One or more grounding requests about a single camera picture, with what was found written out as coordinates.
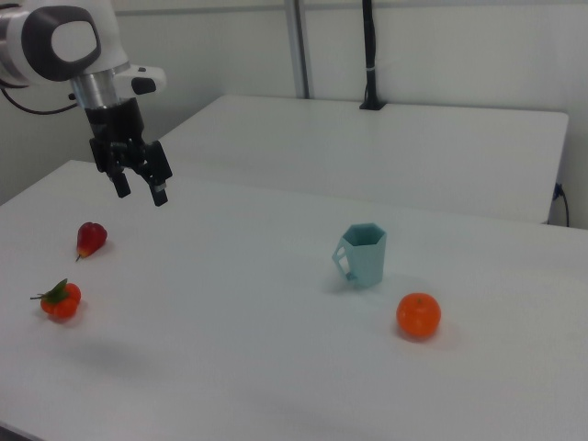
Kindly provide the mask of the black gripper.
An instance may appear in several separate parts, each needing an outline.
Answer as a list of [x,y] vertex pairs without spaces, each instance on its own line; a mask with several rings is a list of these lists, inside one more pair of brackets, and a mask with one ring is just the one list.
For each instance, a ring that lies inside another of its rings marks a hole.
[[146,142],[144,124],[136,98],[109,107],[87,108],[93,138],[90,146],[99,172],[111,179],[119,198],[130,194],[125,170],[130,169],[149,185],[153,204],[168,201],[166,180],[173,176],[162,144]]

